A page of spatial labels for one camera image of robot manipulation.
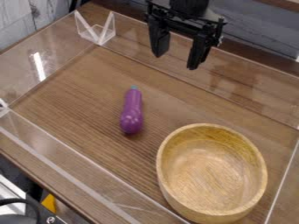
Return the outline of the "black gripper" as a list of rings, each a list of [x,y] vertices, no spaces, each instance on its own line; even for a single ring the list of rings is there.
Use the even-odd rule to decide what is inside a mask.
[[[209,8],[209,0],[145,0],[145,22],[153,56],[169,49],[169,32],[192,39],[186,68],[194,70],[206,59],[212,46],[221,41],[225,18]]]

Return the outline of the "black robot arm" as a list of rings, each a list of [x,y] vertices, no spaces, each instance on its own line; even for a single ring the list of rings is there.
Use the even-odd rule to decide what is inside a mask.
[[[209,9],[209,0],[145,0],[145,22],[153,56],[169,50],[170,33],[192,39],[186,68],[194,70],[221,42],[225,18]]]

